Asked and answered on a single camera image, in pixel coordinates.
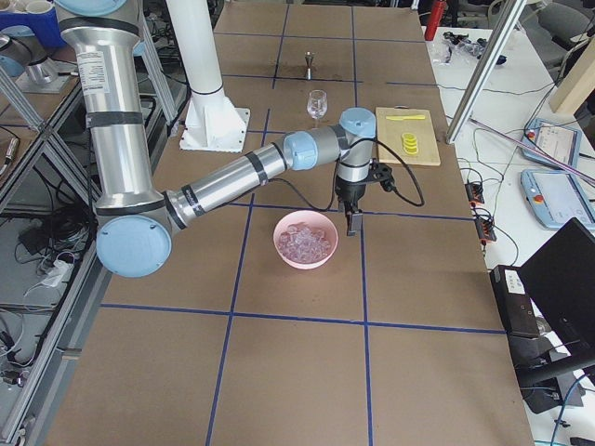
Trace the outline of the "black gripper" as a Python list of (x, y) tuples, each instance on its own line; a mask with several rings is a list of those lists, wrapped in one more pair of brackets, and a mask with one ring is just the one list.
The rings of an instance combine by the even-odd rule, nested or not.
[(359, 207), (359, 200), (363, 198), (366, 184), (363, 182), (350, 182), (343, 178), (335, 181), (335, 194), (338, 208), (345, 212), (347, 220), (347, 236), (356, 236), (363, 226), (363, 213)]

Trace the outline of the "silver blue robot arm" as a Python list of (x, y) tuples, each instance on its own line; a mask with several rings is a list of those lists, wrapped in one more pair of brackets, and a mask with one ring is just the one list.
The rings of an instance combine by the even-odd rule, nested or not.
[(246, 151), (247, 108), (227, 96), (203, 1), (171, 1), (168, 13), (191, 90), (179, 150), (188, 162), (229, 153), (230, 163), (182, 186), (158, 190), (148, 154), (134, 64), (142, 34), (138, 1), (58, 1), (60, 34), (73, 49), (86, 105), (86, 127), (98, 162), (96, 252), (110, 272), (140, 278), (161, 268), (173, 237), (193, 220), (286, 171), (337, 166), (337, 196), (368, 177), (376, 116), (349, 108), (335, 125), (291, 132)]

